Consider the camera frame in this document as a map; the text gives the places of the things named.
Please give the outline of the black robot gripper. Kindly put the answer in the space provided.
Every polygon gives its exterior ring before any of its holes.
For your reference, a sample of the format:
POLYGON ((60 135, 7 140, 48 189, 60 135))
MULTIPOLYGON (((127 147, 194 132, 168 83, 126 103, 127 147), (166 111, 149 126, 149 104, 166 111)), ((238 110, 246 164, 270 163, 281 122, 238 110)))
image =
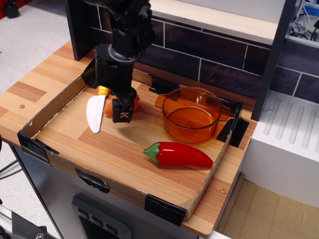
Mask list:
POLYGON ((110 44, 96 46, 95 70, 99 86, 113 92, 117 99, 112 100, 113 123, 132 120, 134 101, 131 93, 134 60, 114 51, 110 44))

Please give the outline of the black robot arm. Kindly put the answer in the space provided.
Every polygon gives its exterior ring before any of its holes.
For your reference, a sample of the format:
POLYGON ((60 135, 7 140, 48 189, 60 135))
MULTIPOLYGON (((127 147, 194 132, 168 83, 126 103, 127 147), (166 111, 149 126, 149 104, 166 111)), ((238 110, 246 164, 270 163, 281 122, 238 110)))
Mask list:
POLYGON ((96 46, 97 84, 116 96, 112 101, 113 122, 130 122, 137 97, 131 86, 134 63, 156 37, 151 4, 147 0, 89 0, 87 3, 109 12, 112 29, 112 42, 96 46))

